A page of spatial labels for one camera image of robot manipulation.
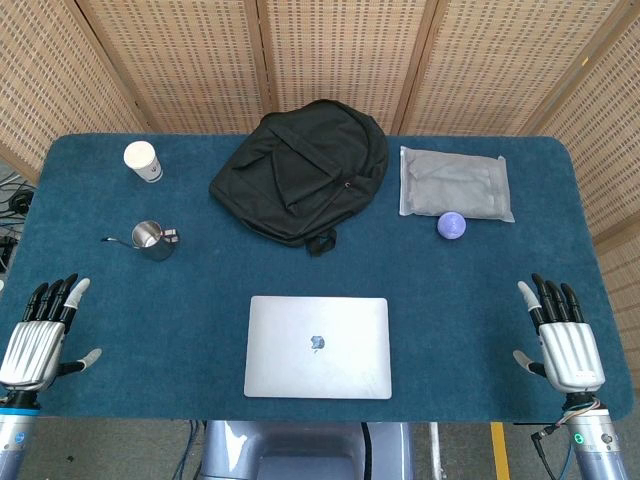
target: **laptop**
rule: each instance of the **laptop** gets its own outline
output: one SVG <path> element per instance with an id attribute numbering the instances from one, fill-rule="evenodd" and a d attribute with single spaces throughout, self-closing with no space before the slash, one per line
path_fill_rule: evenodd
<path id="1" fill-rule="evenodd" d="M 384 298 L 251 298 L 247 397 L 391 398 Z"/>

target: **gray package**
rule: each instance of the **gray package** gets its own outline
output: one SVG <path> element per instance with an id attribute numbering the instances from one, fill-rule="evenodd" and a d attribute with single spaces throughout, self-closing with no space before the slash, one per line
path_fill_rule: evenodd
<path id="1" fill-rule="evenodd" d="M 514 222 L 505 159 L 400 147 L 400 215 L 451 211 Z"/>

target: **white cup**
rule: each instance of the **white cup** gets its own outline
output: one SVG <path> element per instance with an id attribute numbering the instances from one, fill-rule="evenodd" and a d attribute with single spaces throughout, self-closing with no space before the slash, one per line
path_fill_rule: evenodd
<path id="1" fill-rule="evenodd" d="M 162 178 L 162 166 L 149 142 L 138 141 L 124 149 L 124 163 L 145 182 L 154 183 Z"/>

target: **blue table mat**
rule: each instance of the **blue table mat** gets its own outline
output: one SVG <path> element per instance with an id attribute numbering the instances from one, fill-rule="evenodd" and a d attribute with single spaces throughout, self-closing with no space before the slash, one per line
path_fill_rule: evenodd
<path id="1" fill-rule="evenodd" d="M 546 137 L 389 137 L 389 169 L 371 205 L 337 227 L 335 250 L 311 258 L 262 238 L 209 196 L 244 136 L 84 134 L 49 152 L 0 302 L 6 344 L 33 289 L 72 272 L 91 278 L 63 360 L 94 347 L 87 372 L 58 379 L 43 413 L 65 416 L 299 421 L 556 419 L 564 397 L 517 366 L 541 359 L 516 282 L 533 271 L 570 283 L 600 348 L 599 392 L 614 418 L 633 402 L 569 155 Z M 153 143 L 155 184 L 126 168 L 134 140 Z M 398 215 L 400 145 L 507 159 L 515 224 L 469 220 L 447 241 L 436 219 Z M 146 219 L 177 228 L 155 263 L 100 242 L 128 239 Z M 243 395 L 252 295 L 385 297 L 393 397 L 388 401 L 257 399 Z"/>

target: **mug handle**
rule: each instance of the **mug handle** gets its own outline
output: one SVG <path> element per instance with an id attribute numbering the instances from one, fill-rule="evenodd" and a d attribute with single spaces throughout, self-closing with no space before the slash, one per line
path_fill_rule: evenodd
<path id="1" fill-rule="evenodd" d="M 178 230 L 176 230 L 175 228 L 169 228 L 167 230 L 163 230 L 162 236 L 169 243 L 178 243 L 180 241 L 180 235 L 178 235 Z"/>

